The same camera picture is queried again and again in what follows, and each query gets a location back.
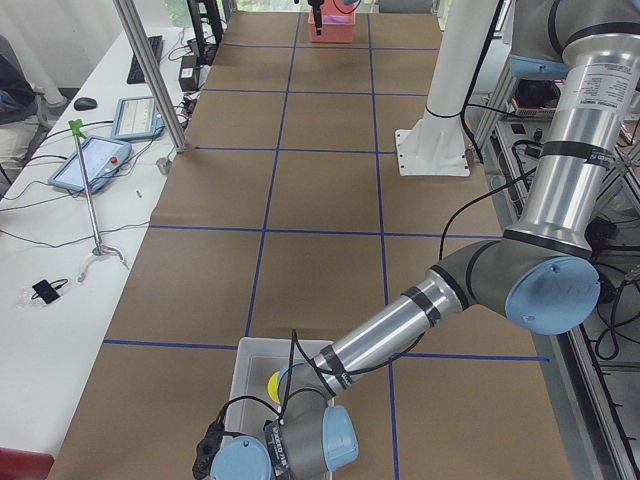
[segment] label on robot arm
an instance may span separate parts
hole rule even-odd
[[[569,72],[557,111],[574,108],[608,110],[620,121],[631,103],[639,72],[613,63],[594,63]]]

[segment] black box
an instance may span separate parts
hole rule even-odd
[[[180,88],[183,92],[195,92],[200,81],[200,66],[195,55],[185,55],[180,64],[180,76],[178,77]]]

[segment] white pillar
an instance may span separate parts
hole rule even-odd
[[[451,5],[431,89],[430,111],[462,110],[487,30],[499,0],[455,0]],[[468,176],[459,117],[439,118],[426,109],[412,130],[396,131],[400,175]]]

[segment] robotic arm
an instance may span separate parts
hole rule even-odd
[[[306,480],[355,460],[349,416],[328,401],[452,312],[481,304],[556,335],[595,307],[600,287],[584,232],[640,78],[640,2],[519,0],[516,8],[516,27],[532,14],[548,26],[535,36],[515,32],[520,60],[538,72],[560,59],[569,68],[520,220],[501,240],[475,243],[432,266],[422,283],[310,362],[285,367],[282,421],[268,425],[262,440],[228,442],[213,459],[213,479]]]

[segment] grid line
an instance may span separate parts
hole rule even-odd
[[[440,238],[441,233],[417,233],[417,232],[387,232],[381,234],[378,231],[360,231],[360,230],[307,230],[296,228],[247,228],[247,227],[217,227],[206,225],[165,225],[165,224],[151,224],[149,228],[156,228],[159,230],[210,230],[220,232],[253,232],[253,233],[281,233],[281,234],[298,234],[298,235],[344,235],[344,236],[372,236],[377,237],[383,235],[384,237],[417,237],[417,238]],[[469,239],[469,240],[499,240],[502,238],[499,235],[475,235],[466,233],[448,233],[447,238],[457,239]]]
[[[282,144],[282,133],[284,131],[285,116],[287,113],[287,102],[289,100],[289,88],[291,87],[291,78],[293,76],[293,65],[296,58],[296,44],[298,43],[298,32],[300,31],[300,17],[298,14],[298,20],[296,22],[296,33],[293,39],[293,48],[291,49],[291,63],[289,64],[289,76],[287,78],[287,89],[284,93],[284,102],[282,105],[282,116],[280,118],[280,129],[278,131],[278,142],[276,144],[275,156],[273,159],[273,170],[271,172],[271,183],[269,184],[269,195],[267,197],[267,206],[264,213],[264,222],[262,224],[262,235],[260,236],[260,248],[258,250],[258,261],[256,262],[256,272],[253,278],[253,286],[251,289],[251,301],[249,302],[249,312],[247,314],[247,324],[245,327],[245,336],[248,337],[251,334],[251,324],[253,322],[253,309],[256,302],[256,295],[258,292],[258,282],[260,280],[260,268],[262,266],[262,255],[264,253],[264,244],[267,237],[267,225],[269,224],[269,212],[271,210],[271,199],[273,196],[273,188],[276,181],[276,174],[278,170],[278,157],[280,156],[280,145]]]
[[[102,343],[107,345],[126,345],[134,347],[158,347],[158,348],[183,348],[192,350],[238,350],[237,345],[224,345],[215,343],[182,343],[182,342],[154,342],[143,340],[104,339]],[[550,363],[551,359],[542,356],[529,355],[475,355],[459,353],[408,353],[402,358],[414,360],[471,360],[493,362],[534,362]]]
[[[376,150],[376,183],[378,187],[378,212],[380,215],[380,254],[382,261],[382,285],[384,289],[384,304],[389,304],[389,285],[387,279],[387,252],[384,235],[384,205],[382,201],[382,177],[380,175],[380,154],[378,152],[378,119],[376,114],[376,87],[373,69],[373,48],[371,44],[371,17],[367,16],[367,34],[369,38],[369,73],[371,75],[371,107],[373,112],[373,139]],[[398,454],[398,428],[396,421],[396,394],[393,377],[393,365],[387,367],[389,375],[389,417],[391,418],[391,454],[393,457],[393,476],[400,480],[400,460]]]
[[[392,52],[437,52],[440,50],[440,47],[437,48],[411,48],[411,47],[372,47],[371,46],[371,37],[369,37],[369,46],[368,47],[347,47],[347,46],[315,46],[315,45],[295,45],[290,47],[288,45],[257,45],[257,44],[241,44],[241,43],[226,43],[223,42],[222,46],[227,47],[236,47],[236,48],[278,48],[278,49],[321,49],[321,50],[387,50]]]
[[[221,93],[286,93],[286,90],[259,90],[259,89],[251,89],[251,88],[217,88],[217,87],[208,87],[203,88],[203,92],[221,92]],[[371,92],[330,92],[323,90],[290,90],[289,94],[298,94],[298,95],[358,95],[358,96],[369,96]],[[407,93],[407,92],[378,92],[376,93],[378,96],[387,96],[387,97],[428,97],[428,94],[423,93]]]
[[[210,147],[203,145],[196,145],[194,147],[196,150],[221,150],[221,151],[230,151],[230,152],[297,152],[297,153],[344,153],[344,154],[354,154],[354,153],[362,153],[374,155],[379,153],[381,155],[392,155],[396,153],[395,151],[382,150],[376,152],[375,150],[332,150],[326,148],[282,148],[282,147]]]
[[[238,350],[234,345],[219,345],[208,343],[180,343],[180,342],[146,342],[140,340],[114,340],[104,339],[102,343],[107,345],[129,345],[136,347],[162,347],[162,348],[188,348],[197,350]]]

